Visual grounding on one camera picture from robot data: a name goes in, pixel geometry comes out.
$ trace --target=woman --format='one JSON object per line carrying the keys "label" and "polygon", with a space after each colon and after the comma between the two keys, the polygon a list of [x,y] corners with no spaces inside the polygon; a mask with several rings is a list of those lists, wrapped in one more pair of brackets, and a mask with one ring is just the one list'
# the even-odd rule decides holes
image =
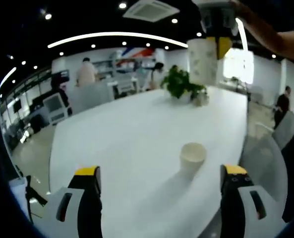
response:
{"label": "woman", "polygon": [[278,98],[278,101],[276,104],[277,111],[275,112],[274,129],[278,127],[282,119],[285,117],[287,111],[290,110],[290,100],[289,100],[290,94],[291,94],[291,88],[287,86],[285,93]]}
{"label": "woman", "polygon": [[163,79],[164,64],[161,62],[157,62],[152,70],[149,72],[145,85],[143,87],[144,91],[158,89],[160,87],[161,80]]}

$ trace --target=curved light strip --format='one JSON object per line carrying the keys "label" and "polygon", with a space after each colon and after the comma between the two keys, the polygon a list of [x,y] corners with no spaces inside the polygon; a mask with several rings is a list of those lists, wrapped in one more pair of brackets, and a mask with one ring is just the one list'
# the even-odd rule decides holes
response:
{"label": "curved light strip", "polygon": [[76,40],[80,40],[80,39],[85,39],[85,38],[91,38],[91,37],[99,37],[99,36],[134,36],[134,37],[142,37],[142,38],[148,38],[148,39],[153,39],[153,40],[158,40],[158,41],[164,41],[164,42],[168,42],[177,46],[181,46],[184,48],[187,48],[187,44],[182,43],[180,41],[175,41],[175,40],[171,40],[165,37],[161,37],[161,36],[154,36],[154,35],[149,35],[149,34],[143,34],[143,33],[134,33],[134,32],[99,32],[99,33],[91,33],[91,34],[85,34],[85,35],[79,35],[79,36],[73,36],[70,38],[66,38],[64,40],[60,40],[57,42],[54,42],[52,44],[48,45],[48,48],[52,48],[67,42],[71,42],[71,41],[76,41]]}
{"label": "curved light strip", "polygon": [[245,29],[244,29],[244,24],[238,18],[236,18],[236,22],[238,25],[242,48],[244,49],[244,51],[248,51],[248,43],[247,43],[246,33],[245,33]]}
{"label": "curved light strip", "polygon": [[6,82],[6,80],[16,71],[16,67],[14,67],[12,70],[10,70],[8,72],[8,74],[6,74],[6,76],[3,78],[3,80],[0,83],[0,87]]}

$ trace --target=window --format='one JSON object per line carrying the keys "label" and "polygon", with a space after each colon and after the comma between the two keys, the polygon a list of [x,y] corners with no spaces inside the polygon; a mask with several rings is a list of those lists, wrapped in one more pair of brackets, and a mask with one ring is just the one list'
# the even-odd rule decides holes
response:
{"label": "window", "polygon": [[251,51],[231,48],[224,57],[223,75],[237,77],[240,81],[252,84],[254,79],[254,55]]}

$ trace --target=man in white shirt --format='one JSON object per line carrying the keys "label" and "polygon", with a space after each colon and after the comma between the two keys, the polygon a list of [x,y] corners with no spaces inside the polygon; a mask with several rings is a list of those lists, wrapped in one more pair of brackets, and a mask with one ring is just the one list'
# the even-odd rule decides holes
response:
{"label": "man in white shirt", "polygon": [[76,86],[82,87],[85,85],[95,83],[96,79],[99,79],[97,73],[98,72],[96,68],[90,62],[90,59],[84,58],[83,65],[77,72]]}

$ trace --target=air conditioning vent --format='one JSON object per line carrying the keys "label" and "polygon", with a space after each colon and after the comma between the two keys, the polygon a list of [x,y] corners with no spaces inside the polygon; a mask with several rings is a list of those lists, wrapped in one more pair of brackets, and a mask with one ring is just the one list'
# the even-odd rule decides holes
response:
{"label": "air conditioning vent", "polygon": [[179,9],[161,1],[140,0],[129,8],[123,17],[156,22],[178,12]]}

